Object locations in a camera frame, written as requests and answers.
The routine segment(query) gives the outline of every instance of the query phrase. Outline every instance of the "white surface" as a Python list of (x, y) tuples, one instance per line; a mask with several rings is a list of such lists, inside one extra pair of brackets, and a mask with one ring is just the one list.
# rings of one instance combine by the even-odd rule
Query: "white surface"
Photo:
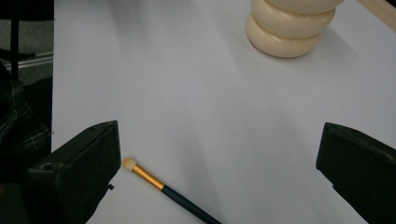
[[(249, 1), (55, 1), (53, 146), (116, 119), (122, 157), (223, 223), (365, 223), (316, 170), (325, 121), (396, 147), (396, 34), (355, 1), (308, 55), (245, 35)], [(120, 169), (89, 223), (200, 223)]]

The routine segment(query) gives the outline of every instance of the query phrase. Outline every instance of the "gold ferrule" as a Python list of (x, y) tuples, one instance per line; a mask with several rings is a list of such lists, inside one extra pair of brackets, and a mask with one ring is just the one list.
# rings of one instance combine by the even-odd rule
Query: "gold ferrule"
[(148, 181), (152, 186), (154, 186), (155, 188), (162, 190), (164, 183), (161, 182), (160, 180), (158, 180), (157, 178), (155, 178), (153, 175), (151, 175), (149, 172), (145, 171), (145, 169), (143, 169), (141, 166), (139, 166), (138, 164), (134, 166), (134, 168), (132, 168), (132, 171), (137, 174), (140, 175), (140, 177), (142, 177), (143, 179), (145, 179), (146, 181)]

